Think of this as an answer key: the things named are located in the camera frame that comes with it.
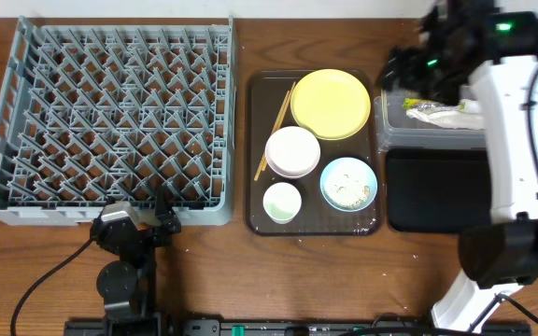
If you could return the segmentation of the pale green cup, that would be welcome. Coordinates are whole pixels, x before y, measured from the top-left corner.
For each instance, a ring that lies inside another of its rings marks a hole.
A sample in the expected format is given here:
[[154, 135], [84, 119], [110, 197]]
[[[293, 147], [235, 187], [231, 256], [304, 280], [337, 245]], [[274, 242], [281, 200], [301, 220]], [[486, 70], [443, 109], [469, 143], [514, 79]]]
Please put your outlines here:
[[275, 223], [285, 225], [290, 223], [301, 210], [302, 196], [292, 184], [278, 182], [263, 194], [262, 206], [264, 212]]

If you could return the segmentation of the light blue bowl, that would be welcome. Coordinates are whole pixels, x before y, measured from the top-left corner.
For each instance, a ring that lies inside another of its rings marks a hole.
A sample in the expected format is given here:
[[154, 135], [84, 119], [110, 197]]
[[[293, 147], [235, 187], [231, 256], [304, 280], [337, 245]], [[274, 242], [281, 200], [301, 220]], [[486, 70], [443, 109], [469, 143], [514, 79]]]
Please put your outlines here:
[[332, 208], [348, 213], [358, 212], [376, 200], [377, 177], [366, 162], [343, 157], [331, 161], [322, 170], [319, 190]]

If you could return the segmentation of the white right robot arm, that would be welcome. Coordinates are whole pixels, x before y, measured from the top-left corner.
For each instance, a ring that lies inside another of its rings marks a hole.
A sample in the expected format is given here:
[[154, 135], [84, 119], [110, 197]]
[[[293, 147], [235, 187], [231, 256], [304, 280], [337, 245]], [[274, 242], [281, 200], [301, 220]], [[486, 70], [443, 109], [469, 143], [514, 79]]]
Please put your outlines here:
[[460, 272], [429, 319], [477, 334], [538, 279], [538, 18], [437, 1], [419, 30], [378, 80], [388, 219], [458, 235]]

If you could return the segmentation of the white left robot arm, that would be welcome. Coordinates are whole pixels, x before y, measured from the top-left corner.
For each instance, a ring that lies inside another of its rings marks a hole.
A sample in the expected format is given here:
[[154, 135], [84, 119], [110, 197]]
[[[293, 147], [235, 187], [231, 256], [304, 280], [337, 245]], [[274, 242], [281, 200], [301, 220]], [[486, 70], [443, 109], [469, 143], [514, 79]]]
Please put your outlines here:
[[169, 246], [172, 236], [181, 232], [181, 222], [163, 187], [157, 188], [151, 219], [151, 226], [139, 229], [137, 225], [144, 220], [130, 203], [122, 201], [106, 204], [92, 223], [94, 242], [119, 258], [108, 263], [96, 280], [106, 317], [113, 321], [136, 319], [155, 310], [155, 252]]

